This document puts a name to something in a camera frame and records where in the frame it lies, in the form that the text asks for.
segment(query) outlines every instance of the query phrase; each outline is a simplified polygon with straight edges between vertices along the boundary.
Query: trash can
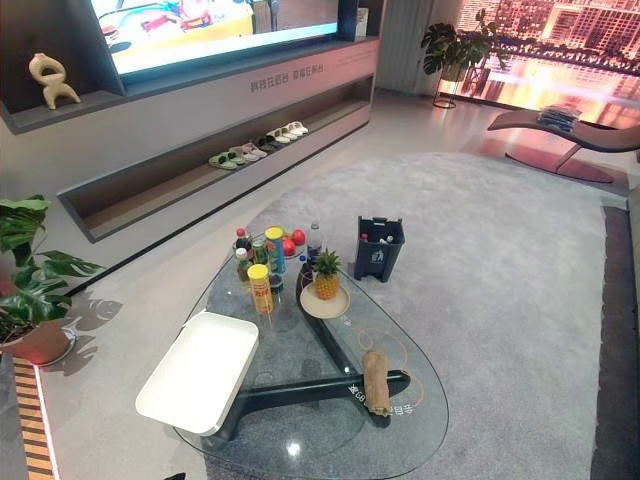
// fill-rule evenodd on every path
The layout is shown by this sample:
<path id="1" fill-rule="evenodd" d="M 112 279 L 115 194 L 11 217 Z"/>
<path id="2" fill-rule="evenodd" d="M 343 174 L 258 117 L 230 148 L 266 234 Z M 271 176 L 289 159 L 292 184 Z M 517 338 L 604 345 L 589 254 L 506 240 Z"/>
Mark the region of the trash can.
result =
<path id="1" fill-rule="evenodd" d="M 389 280 L 391 270 L 396 263 L 400 248 L 404 243 L 402 219 L 397 222 L 386 218 L 373 217 L 371 220 L 358 217 L 358 254 L 353 276 L 360 280 L 366 275 L 373 275 L 381 282 Z"/>

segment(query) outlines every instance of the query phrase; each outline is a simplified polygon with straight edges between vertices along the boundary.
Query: rolled towel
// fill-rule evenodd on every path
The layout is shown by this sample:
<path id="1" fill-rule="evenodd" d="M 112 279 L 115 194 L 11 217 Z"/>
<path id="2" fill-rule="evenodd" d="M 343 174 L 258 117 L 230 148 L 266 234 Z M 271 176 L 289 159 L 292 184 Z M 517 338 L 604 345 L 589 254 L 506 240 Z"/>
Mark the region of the rolled towel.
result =
<path id="1" fill-rule="evenodd" d="M 387 356 L 384 352 L 367 352 L 362 357 L 362 366 L 367 409 L 375 415 L 388 417 L 391 411 L 391 400 L 387 385 Z"/>

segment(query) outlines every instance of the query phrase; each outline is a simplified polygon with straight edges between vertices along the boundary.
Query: monstera plant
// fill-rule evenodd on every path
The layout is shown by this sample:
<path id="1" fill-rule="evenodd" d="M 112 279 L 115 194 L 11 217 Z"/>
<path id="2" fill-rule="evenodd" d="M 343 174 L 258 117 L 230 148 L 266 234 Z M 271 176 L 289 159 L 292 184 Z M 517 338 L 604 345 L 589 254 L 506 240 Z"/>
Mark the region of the monstera plant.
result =
<path id="1" fill-rule="evenodd" d="M 38 251 L 50 204 L 42 195 L 0 200 L 0 251 L 11 252 L 16 266 L 8 291 L 0 292 L 0 351 L 34 364 L 49 363 L 69 347 L 68 336 L 51 321 L 71 306 L 60 293 L 68 286 L 65 277 L 88 277 L 102 268 L 56 250 Z"/>
<path id="2" fill-rule="evenodd" d="M 474 31 L 456 32 L 451 24 L 430 25 L 422 38 L 420 47 L 425 49 L 422 68 L 427 75 L 443 70 L 442 78 L 460 81 L 469 67 L 489 58 L 498 46 L 495 22 L 485 23 L 485 9 L 476 13 L 478 26 Z M 503 56 L 496 54 L 504 68 Z"/>

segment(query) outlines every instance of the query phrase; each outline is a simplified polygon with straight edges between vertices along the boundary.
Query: tv screen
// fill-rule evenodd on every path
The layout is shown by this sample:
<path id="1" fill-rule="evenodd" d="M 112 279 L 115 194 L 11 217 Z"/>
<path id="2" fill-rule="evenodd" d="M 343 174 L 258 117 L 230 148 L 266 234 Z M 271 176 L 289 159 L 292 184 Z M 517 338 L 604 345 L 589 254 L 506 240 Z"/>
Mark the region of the tv screen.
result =
<path id="1" fill-rule="evenodd" d="M 336 33 L 339 0 L 92 0 L 121 75 Z"/>

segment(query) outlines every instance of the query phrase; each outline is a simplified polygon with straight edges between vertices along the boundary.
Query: city view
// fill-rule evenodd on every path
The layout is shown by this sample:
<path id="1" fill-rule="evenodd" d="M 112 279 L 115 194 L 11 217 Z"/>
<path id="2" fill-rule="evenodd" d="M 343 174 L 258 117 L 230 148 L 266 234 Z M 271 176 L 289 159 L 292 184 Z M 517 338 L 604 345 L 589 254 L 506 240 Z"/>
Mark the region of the city view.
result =
<path id="1" fill-rule="evenodd" d="M 457 29 L 474 30 L 481 8 L 506 66 L 495 56 L 477 65 L 459 95 L 531 109 L 570 103 L 582 120 L 617 128 L 640 122 L 640 0 L 464 0 Z"/>

